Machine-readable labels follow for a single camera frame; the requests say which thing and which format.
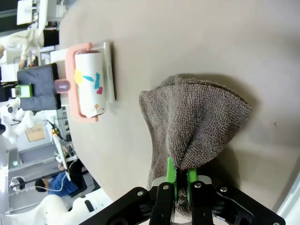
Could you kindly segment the white shelf unit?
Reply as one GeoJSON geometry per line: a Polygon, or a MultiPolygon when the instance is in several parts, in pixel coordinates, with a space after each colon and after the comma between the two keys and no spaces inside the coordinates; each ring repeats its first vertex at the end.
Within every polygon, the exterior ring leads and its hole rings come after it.
{"type": "Polygon", "coordinates": [[[18,0],[16,24],[34,23],[39,26],[47,21],[48,0],[18,0]]]}

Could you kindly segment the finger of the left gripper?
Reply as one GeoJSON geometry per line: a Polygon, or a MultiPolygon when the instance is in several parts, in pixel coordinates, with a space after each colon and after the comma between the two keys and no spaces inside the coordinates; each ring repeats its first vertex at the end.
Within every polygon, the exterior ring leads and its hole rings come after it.
{"type": "Polygon", "coordinates": [[[31,98],[32,97],[32,85],[17,85],[11,89],[12,98],[31,98]]]}

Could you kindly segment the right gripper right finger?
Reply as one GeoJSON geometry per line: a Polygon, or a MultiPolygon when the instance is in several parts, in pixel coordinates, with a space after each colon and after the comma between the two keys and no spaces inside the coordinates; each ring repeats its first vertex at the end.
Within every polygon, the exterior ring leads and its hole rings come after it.
{"type": "Polygon", "coordinates": [[[213,218],[228,225],[286,225],[285,220],[239,189],[214,187],[210,177],[187,171],[192,225],[214,225],[213,218]]]}

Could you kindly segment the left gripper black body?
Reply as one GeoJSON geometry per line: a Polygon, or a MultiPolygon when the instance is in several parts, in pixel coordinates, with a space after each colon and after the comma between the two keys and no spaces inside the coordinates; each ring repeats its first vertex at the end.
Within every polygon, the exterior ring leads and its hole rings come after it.
{"type": "Polygon", "coordinates": [[[15,88],[17,81],[0,82],[0,101],[8,101],[12,98],[11,89],[15,88]]]}

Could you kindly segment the brown terry towel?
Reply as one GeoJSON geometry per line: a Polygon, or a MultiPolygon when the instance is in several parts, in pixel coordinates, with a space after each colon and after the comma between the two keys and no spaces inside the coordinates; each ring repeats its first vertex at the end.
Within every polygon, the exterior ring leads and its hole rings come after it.
{"type": "Polygon", "coordinates": [[[252,108],[225,86],[187,76],[170,76],[139,95],[139,105],[152,140],[148,184],[167,172],[167,159],[186,175],[195,168],[215,184],[217,156],[244,127],[252,108]]]}

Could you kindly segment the person in blue shirt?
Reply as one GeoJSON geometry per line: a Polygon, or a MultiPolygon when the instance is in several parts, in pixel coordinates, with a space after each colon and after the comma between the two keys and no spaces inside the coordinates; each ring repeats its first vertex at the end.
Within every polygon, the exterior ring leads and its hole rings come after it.
{"type": "Polygon", "coordinates": [[[77,161],[69,162],[69,176],[66,177],[64,172],[53,175],[48,178],[42,178],[35,181],[35,189],[38,192],[47,192],[49,195],[65,197],[71,195],[80,189],[82,183],[82,163],[77,161]]]}

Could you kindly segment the pink lint roller black grip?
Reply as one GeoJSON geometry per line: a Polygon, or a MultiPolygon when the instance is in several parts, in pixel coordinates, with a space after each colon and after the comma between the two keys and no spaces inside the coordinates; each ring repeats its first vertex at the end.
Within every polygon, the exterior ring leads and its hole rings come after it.
{"type": "Polygon", "coordinates": [[[21,98],[24,111],[58,110],[67,105],[80,122],[97,122],[115,100],[109,42],[91,42],[51,52],[47,65],[17,72],[19,85],[32,85],[33,96],[21,98]],[[103,94],[96,92],[103,87],[103,94]]]}

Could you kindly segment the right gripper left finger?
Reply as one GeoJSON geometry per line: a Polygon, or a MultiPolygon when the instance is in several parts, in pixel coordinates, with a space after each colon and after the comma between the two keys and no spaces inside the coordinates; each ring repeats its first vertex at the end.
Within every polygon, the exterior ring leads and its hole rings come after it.
{"type": "Polygon", "coordinates": [[[150,190],[135,187],[92,217],[92,225],[171,225],[174,216],[176,169],[167,159],[166,177],[150,190]]]}

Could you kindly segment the person in cream sweater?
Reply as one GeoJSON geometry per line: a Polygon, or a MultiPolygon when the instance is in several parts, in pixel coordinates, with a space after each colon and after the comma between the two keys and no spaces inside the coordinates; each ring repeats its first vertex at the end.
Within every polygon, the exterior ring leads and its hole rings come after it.
{"type": "Polygon", "coordinates": [[[4,51],[20,51],[21,61],[31,56],[31,50],[44,47],[45,37],[38,29],[27,29],[0,38],[0,59],[4,51]]]}

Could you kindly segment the cardboard box with label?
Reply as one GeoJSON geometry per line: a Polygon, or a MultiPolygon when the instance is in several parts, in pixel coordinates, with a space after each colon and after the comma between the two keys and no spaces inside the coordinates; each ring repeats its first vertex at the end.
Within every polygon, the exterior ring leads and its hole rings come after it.
{"type": "Polygon", "coordinates": [[[36,126],[29,128],[26,131],[26,136],[29,142],[36,142],[45,139],[43,124],[39,123],[36,126]]]}

